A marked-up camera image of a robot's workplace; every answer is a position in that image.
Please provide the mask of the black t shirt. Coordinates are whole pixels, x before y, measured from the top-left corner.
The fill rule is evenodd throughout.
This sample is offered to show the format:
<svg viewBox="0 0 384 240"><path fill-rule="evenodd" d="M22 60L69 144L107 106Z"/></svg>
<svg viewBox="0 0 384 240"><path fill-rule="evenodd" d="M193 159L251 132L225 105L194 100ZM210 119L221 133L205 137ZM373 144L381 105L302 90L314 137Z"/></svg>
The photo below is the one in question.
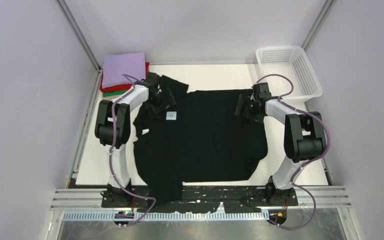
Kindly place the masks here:
<svg viewBox="0 0 384 240"><path fill-rule="evenodd" d="M150 189L149 204L182 198L184 183L248 180L268 154L265 126L236 116L240 95L251 89L197 90L160 78L175 106L151 116L144 103L134 120L138 175Z"/></svg>

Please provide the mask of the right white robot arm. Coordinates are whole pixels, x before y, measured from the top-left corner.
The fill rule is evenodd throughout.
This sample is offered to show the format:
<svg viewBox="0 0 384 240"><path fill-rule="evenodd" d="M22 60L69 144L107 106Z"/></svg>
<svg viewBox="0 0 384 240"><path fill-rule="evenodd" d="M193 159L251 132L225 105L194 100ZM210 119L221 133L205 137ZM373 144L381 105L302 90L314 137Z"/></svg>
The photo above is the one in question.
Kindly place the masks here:
<svg viewBox="0 0 384 240"><path fill-rule="evenodd" d="M273 96L267 83L257 83L252 94L240 94L235 115L262 123L272 117L284 125L285 158L278 170L269 177L264 189L266 201L290 198L295 181L304 168L321 157L328 148L325 128L318 112L304 112Z"/></svg>

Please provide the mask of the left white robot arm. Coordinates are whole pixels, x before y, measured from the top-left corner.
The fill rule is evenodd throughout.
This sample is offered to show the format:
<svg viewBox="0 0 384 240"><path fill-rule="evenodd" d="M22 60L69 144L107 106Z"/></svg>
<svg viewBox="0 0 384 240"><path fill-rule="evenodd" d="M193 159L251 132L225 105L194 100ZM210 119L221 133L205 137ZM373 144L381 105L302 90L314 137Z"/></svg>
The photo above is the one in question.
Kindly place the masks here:
<svg viewBox="0 0 384 240"><path fill-rule="evenodd" d="M163 112L176 102L170 89L161 89L161 76L154 72L138 80L124 74L131 88L114 100L101 100L98 104L94 134L107 149L109 180L102 196L106 199L140 198L132 192L131 177L127 169L126 143L131 135L131 112L143 105L151 119L160 119Z"/></svg>

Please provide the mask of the folded red t shirt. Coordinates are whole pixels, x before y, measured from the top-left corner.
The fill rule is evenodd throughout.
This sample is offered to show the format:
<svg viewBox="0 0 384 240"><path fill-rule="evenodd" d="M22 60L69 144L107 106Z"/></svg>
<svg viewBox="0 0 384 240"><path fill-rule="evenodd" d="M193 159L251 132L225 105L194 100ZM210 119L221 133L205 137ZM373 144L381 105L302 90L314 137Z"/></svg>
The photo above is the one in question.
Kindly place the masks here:
<svg viewBox="0 0 384 240"><path fill-rule="evenodd" d="M109 61L104 63L100 83L102 93L128 90L132 83L144 80L148 74L147 61Z"/></svg>

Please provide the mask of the folded green t shirt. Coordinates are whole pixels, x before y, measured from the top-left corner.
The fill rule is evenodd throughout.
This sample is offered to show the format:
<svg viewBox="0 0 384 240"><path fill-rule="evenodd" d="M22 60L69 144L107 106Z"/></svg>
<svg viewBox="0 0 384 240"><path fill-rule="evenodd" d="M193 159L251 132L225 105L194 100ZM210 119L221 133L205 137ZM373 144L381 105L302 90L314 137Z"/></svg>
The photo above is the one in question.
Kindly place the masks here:
<svg viewBox="0 0 384 240"><path fill-rule="evenodd" d="M102 92L103 97L112 97L115 95L124 94L132 87L131 84L119 84L119 85L104 88L103 82L104 82L104 75L102 74L99 90Z"/></svg>

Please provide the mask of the folded lavender t shirt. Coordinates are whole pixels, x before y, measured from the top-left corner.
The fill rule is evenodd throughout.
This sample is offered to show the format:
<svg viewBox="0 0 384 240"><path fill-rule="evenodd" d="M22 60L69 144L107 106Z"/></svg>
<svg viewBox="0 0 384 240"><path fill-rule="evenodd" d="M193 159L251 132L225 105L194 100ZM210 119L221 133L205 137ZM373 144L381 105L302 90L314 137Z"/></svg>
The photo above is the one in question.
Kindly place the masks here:
<svg viewBox="0 0 384 240"><path fill-rule="evenodd" d="M106 54L103 58L102 87L104 89L128 84L129 81L123 75L142 80L146 78L146 74L146 59L143 51Z"/></svg>

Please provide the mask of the white plastic basket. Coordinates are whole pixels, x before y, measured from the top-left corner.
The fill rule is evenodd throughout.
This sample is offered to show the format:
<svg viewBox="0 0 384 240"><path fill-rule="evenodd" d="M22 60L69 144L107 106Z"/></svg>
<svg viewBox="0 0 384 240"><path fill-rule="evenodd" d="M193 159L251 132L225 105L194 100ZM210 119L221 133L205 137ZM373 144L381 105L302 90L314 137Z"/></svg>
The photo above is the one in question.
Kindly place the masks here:
<svg viewBox="0 0 384 240"><path fill-rule="evenodd" d="M303 48L262 47L255 51L255 55L261 75L270 75L264 81L274 96L291 92L284 97L287 102L305 103L323 94L319 79Z"/></svg>

